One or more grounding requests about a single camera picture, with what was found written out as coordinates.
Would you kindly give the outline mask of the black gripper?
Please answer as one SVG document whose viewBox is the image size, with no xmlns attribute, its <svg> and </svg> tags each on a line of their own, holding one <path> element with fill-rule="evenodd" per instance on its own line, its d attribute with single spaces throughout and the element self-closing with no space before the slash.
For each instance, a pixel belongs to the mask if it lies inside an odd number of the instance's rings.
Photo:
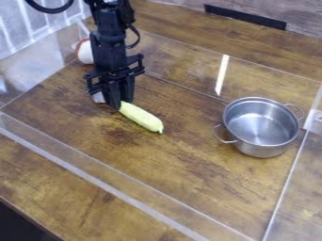
<svg viewBox="0 0 322 241">
<path fill-rule="evenodd" d="M 134 102 L 135 79 L 144 73 L 143 54 L 128 56 L 126 53 L 138 43 L 127 46 L 124 39 L 124 31 L 103 35 L 95 30 L 90 34 L 95 67 L 84 74 L 87 93 L 102 93 L 114 109 L 120 109 L 120 96 L 124 102 Z"/>
</svg>

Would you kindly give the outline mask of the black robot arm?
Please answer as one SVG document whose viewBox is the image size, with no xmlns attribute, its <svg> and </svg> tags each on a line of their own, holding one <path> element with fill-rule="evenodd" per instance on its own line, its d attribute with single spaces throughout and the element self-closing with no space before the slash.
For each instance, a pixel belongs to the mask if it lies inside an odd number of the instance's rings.
<svg viewBox="0 0 322 241">
<path fill-rule="evenodd" d="M 128 56 L 126 51 L 138 46 L 139 40 L 126 44 L 126 30 L 134 27 L 135 11 L 128 0 L 86 0 L 94 16 L 96 30 L 90 34 L 95 67 L 84 74 L 87 93 L 102 93 L 103 102 L 120 109 L 120 102 L 134 102 L 135 78 L 144 73 L 143 54 Z"/>
</svg>

